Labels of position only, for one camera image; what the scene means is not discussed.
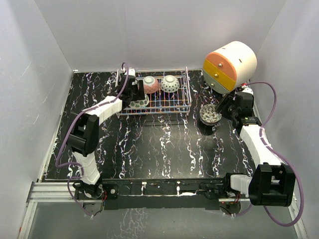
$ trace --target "black marble surface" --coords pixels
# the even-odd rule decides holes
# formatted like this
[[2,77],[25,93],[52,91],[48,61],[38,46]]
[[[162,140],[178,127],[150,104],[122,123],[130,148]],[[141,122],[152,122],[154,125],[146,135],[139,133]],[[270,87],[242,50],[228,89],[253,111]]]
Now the black marble surface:
[[[151,72],[138,76],[182,74]],[[208,127],[199,120],[201,106],[217,103],[221,95],[208,87],[201,71],[189,71],[188,74],[192,95],[189,116],[112,116],[100,126],[95,156],[102,178],[218,178],[226,172],[252,175],[254,162],[231,122],[223,118],[215,127]],[[44,181],[79,175],[77,167],[57,169],[54,165],[67,132],[69,113],[97,104],[107,96],[115,80],[115,72],[73,75]],[[66,161],[75,161],[68,146],[61,159],[61,162]]]

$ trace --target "wire dish rack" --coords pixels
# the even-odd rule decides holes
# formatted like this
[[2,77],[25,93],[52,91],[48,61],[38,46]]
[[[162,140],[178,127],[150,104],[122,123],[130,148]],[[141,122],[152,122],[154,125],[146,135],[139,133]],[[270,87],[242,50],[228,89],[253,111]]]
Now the wire dish rack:
[[[164,76],[154,76],[160,83]],[[146,107],[131,108],[127,107],[119,112],[118,116],[130,115],[148,115],[148,114],[172,114],[184,113],[189,114],[191,107],[191,95],[189,90],[189,77],[187,67],[185,74],[175,76],[179,81],[179,89],[174,93],[167,93],[159,89],[153,94],[148,94],[150,102]],[[144,77],[136,77],[137,80],[142,81]]]

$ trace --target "patterned bowl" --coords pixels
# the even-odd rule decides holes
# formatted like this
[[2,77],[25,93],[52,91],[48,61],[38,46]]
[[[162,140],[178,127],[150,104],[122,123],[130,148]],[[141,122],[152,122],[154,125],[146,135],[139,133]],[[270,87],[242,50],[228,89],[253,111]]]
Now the patterned bowl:
[[145,100],[140,100],[140,101],[132,101],[130,103],[131,108],[142,108],[146,107],[150,102],[149,96],[145,94]]
[[200,108],[199,117],[203,124],[212,126],[221,120],[222,115],[216,113],[214,104],[207,104]]
[[146,94],[152,94],[155,93],[160,89],[160,84],[157,79],[155,79],[153,76],[146,76],[143,79],[144,84],[144,92]]
[[160,88],[167,93],[178,91],[179,87],[178,79],[175,76],[165,76],[160,82]]

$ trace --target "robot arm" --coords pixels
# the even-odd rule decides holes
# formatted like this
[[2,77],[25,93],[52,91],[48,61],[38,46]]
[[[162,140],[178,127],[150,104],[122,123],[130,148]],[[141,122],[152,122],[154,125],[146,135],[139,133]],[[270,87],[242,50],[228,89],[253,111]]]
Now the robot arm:
[[245,88],[241,92],[227,94],[216,108],[217,113],[233,121],[256,165],[253,177],[227,173],[223,189],[246,195],[253,205],[289,206],[294,193],[295,174],[262,143],[259,135],[261,123],[253,116],[253,104],[252,90]]
[[[120,112],[131,101],[143,100],[144,87],[142,82],[135,79],[135,70],[129,69],[121,75],[121,81],[116,84],[116,90],[123,87],[124,79],[128,75],[128,82],[118,99],[114,95],[118,93],[113,91],[101,101],[96,109],[84,113],[75,123],[67,144],[71,147],[72,154],[76,161],[82,165],[83,175],[81,174],[80,186],[73,185],[77,190],[83,192],[88,197],[100,195],[99,185],[102,182],[100,173],[97,169],[94,151],[99,142],[99,125],[112,115]],[[73,122],[77,114],[71,112],[70,122]]]
[[[114,96],[107,96],[101,103],[103,102],[110,102],[114,100]],[[88,121],[85,126],[85,129],[87,127],[95,127],[97,129],[93,130],[95,132],[95,135],[92,137],[98,138],[98,127],[109,117],[112,115],[120,112],[122,110],[122,100],[117,99],[113,103],[109,103],[107,105],[103,105],[101,107],[98,107],[95,110],[92,110],[87,113]],[[100,173],[97,169],[96,166],[96,161],[95,161],[95,155],[94,151],[97,147],[97,141],[95,140],[94,146],[91,147],[90,150],[86,150],[84,147],[84,152],[78,152],[77,150],[73,150],[72,154],[74,155],[76,161],[80,163],[84,169],[84,175],[81,175],[81,180],[86,183],[86,184],[96,184],[98,179],[100,178]]]

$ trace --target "white wall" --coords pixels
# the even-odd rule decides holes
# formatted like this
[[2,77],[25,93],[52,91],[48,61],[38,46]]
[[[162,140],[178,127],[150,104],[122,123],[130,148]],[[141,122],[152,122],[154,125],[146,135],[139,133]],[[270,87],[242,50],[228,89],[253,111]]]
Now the white wall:
[[233,40],[258,51],[285,0],[35,0],[72,69],[201,68]]
[[18,235],[72,71],[33,0],[0,0],[0,232]]
[[[319,2],[287,0],[257,54],[252,81],[274,85],[278,104],[266,126],[272,146],[296,166],[305,190],[303,222],[318,238],[319,215]],[[267,86],[254,86],[262,120],[273,104]]]

